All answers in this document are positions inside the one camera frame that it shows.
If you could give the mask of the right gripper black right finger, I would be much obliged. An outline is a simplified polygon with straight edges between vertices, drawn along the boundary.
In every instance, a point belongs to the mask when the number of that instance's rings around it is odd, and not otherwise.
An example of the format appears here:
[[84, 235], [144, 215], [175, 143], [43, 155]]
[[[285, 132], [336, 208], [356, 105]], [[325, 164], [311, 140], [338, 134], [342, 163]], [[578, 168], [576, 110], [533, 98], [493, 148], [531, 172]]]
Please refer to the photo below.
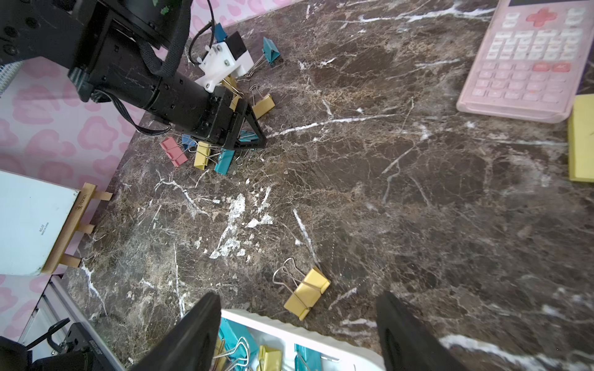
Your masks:
[[385, 369], [466, 369], [391, 292], [377, 297], [376, 310]]

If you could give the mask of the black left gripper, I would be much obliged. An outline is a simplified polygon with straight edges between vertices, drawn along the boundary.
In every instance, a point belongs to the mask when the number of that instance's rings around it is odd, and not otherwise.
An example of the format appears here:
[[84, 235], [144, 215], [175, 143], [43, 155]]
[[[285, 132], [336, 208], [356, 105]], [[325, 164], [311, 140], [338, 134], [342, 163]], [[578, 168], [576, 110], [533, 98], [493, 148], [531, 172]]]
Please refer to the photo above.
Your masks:
[[148, 111], [171, 124], [175, 131], [189, 134], [226, 150], [266, 147], [252, 106], [243, 98], [231, 108], [234, 94], [223, 86], [209, 93], [190, 78], [175, 74], [161, 80]]

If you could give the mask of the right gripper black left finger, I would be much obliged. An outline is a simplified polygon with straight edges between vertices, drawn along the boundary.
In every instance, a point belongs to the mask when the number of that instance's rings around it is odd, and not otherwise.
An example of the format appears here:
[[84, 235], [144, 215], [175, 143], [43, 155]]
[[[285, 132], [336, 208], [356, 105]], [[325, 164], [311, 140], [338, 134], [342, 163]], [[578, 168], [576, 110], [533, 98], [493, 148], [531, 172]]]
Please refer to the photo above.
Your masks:
[[134, 370], [208, 370], [221, 324], [221, 297], [208, 292]]

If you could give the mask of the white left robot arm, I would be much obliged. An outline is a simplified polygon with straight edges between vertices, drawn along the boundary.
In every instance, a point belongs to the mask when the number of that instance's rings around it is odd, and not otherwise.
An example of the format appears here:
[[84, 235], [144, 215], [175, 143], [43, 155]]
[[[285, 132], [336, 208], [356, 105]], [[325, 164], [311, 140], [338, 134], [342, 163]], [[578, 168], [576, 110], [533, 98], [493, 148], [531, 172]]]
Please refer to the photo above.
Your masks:
[[125, 119], [129, 106], [151, 114], [158, 136], [188, 134], [229, 151], [264, 148], [252, 106], [222, 85], [253, 61], [238, 33], [212, 42], [198, 61], [203, 74], [179, 72], [192, 54], [189, 1], [4, 1], [1, 63], [43, 57], [68, 71], [84, 102], [112, 103]]

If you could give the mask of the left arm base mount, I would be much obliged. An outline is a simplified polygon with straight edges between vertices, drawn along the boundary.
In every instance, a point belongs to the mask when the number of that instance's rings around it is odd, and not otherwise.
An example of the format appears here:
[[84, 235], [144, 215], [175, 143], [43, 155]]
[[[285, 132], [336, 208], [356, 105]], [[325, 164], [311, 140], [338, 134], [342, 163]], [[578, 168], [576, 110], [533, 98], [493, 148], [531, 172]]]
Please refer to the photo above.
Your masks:
[[[68, 318], [53, 324], [40, 337], [23, 345], [1, 338], [2, 370], [123, 370], [124, 367], [80, 322], [71, 324], [65, 340], [56, 343], [53, 335], [70, 323]], [[54, 354], [34, 360], [33, 349], [46, 343]]]

